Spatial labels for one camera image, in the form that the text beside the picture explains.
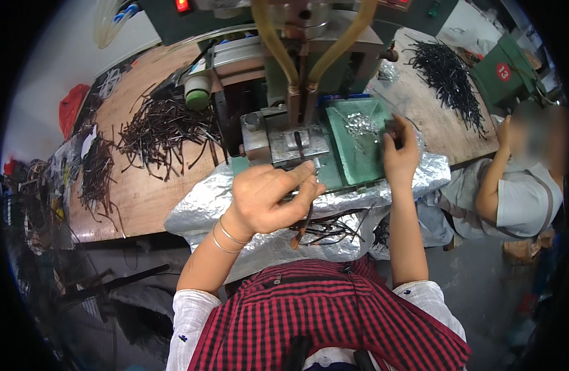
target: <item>yellow tube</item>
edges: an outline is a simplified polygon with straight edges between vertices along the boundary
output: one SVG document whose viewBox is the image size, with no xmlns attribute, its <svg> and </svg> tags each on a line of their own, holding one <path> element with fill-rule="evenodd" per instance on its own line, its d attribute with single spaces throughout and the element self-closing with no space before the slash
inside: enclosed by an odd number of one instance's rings
<svg viewBox="0 0 569 371">
<path fill-rule="evenodd" d="M 251 13 L 255 24 L 258 27 L 258 33 L 266 43 L 270 52 L 280 65 L 280 68 L 284 71 L 286 78 L 288 79 L 288 85 L 298 90 L 299 88 L 299 73 L 295 68 L 295 64 L 288 56 L 282 41 L 276 35 L 276 30 L 270 19 L 270 14 L 268 12 L 268 0 L 252 0 L 251 1 Z"/>
<path fill-rule="evenodd" d="M 308 88 L 318 88 L 325 70 L 328 69 L 350 46 L 359 38 L 365 28 L 369 26 L 377 9 L 377 0 L 362 0 L 358 14 L 346 32 L 319 58 L 309 73 Z"/>
</svg>

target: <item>red power switch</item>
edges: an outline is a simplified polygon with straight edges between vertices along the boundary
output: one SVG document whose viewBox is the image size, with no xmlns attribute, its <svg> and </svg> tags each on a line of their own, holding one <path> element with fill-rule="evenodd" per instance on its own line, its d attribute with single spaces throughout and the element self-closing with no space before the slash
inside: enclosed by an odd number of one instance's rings
<svg viewBox="0 0 569 371">
<path fill-rule="evenodd" d="M 175 0 L 175 5 L 177 5 L 177 11 L 180 13 L 183 13 L 183 12 L 186 12 L 189 10 L 188 0 Z"/>
</svg>

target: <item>bracelet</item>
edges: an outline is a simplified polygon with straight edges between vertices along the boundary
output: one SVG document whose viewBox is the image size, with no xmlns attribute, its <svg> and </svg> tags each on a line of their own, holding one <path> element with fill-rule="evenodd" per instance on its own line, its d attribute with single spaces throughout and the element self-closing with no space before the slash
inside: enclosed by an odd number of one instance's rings
<svg viewBox="0 0 569 371">
<path fill-rule="evenodd" d="M 249 239 L 249 241 L 244 242 L 244 241 L 236 240 L 235 238 L 233 238 L 233 236 L 231 236 L 230 234 L 228 234 L 227 231 L 225 231 L 224 228 L 223 228 L 223 224 L 222 224 L 222 222 L 221 222 L 221 219 L 222 219 L 222 218 L 223 218 L 223 216 L 221 215 L 220 218 L 217 220 L 217 223 L 219 224 L 220 230 L 223 231 L 224 235 L 227 236 L 228 238 L 230 238 L 231 241 L 240 243 L 241 245 L 247 245 L 248 243 L 251 242 L 251 240 L 253 239 L 253 237 L 251 237 L 251 238 Z"/>
<path fill-rule="evenodd" d="M 214 227 L 216 227 L 216 223 L 218 223 L 219 221 L 217 220 L 216 222 L 214 222 L 214 226 L 212 227 L 212 239 L 214 240 L 214 244 L 221 249 L 224 252 L 228 252 L 229 254 L 237 254 L 239 252 L 241 252 L 241 250 L 244 249 L 245 246 L 241 247 L 239 250 L 235 250 L 235 251 L 231 251 L 231 250 L 227 250 L 225 248 L 223 248 L 220 243 L 218 241 L 216 241 L 216 237 L 214 236 Z"/>
</svg>

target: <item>red checkered apron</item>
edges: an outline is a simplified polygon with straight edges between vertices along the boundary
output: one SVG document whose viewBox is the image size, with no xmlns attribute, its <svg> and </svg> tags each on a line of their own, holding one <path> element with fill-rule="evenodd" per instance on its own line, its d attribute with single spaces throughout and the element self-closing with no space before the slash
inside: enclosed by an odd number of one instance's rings
<svg viewBox="0 0 569 371">
<path fill-rule="evenodd" d="M 279 370 L 296 335 L 325 347 L 369 350 L 397 370 L 460 370 L 459 336 L 392 293 L 363 258 L 266 268 L 210 313 L 190 370 Z"/>
</svg>

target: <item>hand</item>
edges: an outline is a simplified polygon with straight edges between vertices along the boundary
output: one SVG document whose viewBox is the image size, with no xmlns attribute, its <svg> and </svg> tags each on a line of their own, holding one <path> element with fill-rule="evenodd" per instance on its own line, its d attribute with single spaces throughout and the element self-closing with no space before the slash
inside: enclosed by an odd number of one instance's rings
<svg viewBox="0 0 569 371">
<path fill-rule="evenodd" d="M 384 133 L 384 169 L 390 187 L 412 189 L 412 179 L 418 166 L 418 146 L 412 124 L 406 118 L 393 114 L 395 127 Z M 394 139 L 402 141 L 396 150 Z"/>
<path fill-rule="evenodd" d="M 313 161 L 289 172 L 272 165 L 250 167 L 233 180 L 233 202 L 222 218 L 223 227 L 236 239 L 247 241 L 256 233 L 271 233 L 302 219 L 326 187 L 317 182 Z M 288 203 L 282 197 L 299 184 Z"/>
<path fill-rule="evenodd" d="M 511 121 L 511 115 L 505 117 L 505 120 L 497 128 L 497 140 L 499 141 L 499 149 L 511 152 L 509 149 L 509 122 Z"/>
</svg>

